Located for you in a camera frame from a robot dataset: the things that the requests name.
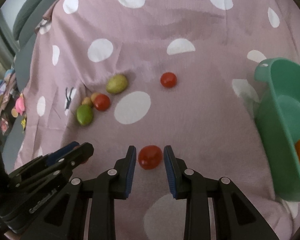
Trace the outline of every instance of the tomato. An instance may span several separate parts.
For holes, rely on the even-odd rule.
[[[93,101],[94,107],[99,111],[106,111],[110,106],[110,99],[104,94],[99,94]]]
[[[156,145],[143,147],[138,155],[138,162],[145,170],[157,167],[162,161],[162,150]]]
[[[177,76],[174,73],[164,73],[160,78],[160,83],[165,88],[172,88],[177,84]]]

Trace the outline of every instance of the wrinkled fabric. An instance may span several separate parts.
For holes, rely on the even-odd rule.
[[[292,0],[59,0],[47,14],[23,92],[27,127],[15,168],[74,140],[90,142],[94,155],[74,170],[85,180],[112,168],[129,145],[137,152],[171,145],[188,168],[229,177],[279,238],[290,239],[294,220],[276,201],[253,121],[266,88],[253,73],[265,58],[300,63]],[[165,72],[176,74],[176,87],[161,86]],[[129,86],[110,95],[106,81],[117,73]],[[96,91],[111,106],[94,109],[93,122],[81,127],[76,108]],[[184,218],[164,164],[143,170],[137,163],[129,199],[115,202],[117,239],[183,239]]]

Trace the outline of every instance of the green plastic bin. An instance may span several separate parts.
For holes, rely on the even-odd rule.
[[[285,58],[266,59],[254,78],[268,83],[255,122],[268,157],[274,190],[287,201],[300,201],[300,65]]]

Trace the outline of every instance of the gray cushion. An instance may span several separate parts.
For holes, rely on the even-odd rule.
[[[17,160],[18,152],[23,142],[25,134],[21,125],[22,116],[19,115],[14,122],[12,130],[7,137],[3,147],[2,159],[4,167],[8,173],[13,170],[14,163]]]
[[[21,7],[13,24],[12,30],[13,37],[16,41],[19,39],[19,35],[23,25],[26,23],[27,19],[40,2],[41,0],[26,0],[26,2]]]
[[[27,44],[16,54],[14,69],[19,91],[22,91],[29,81],[30,64],[36,37],[37,35],[33,33]]]
[[[35,27],[42,20],[42,16],[45,14],[45,12],[55,1],[56,0],[42,0],[35,8],[33,13],[29,16],[29,18],[27,19],[26,23],[24,24],[20,32],[19,43],[21,48],[25,46],[27,41],[34,33]]]

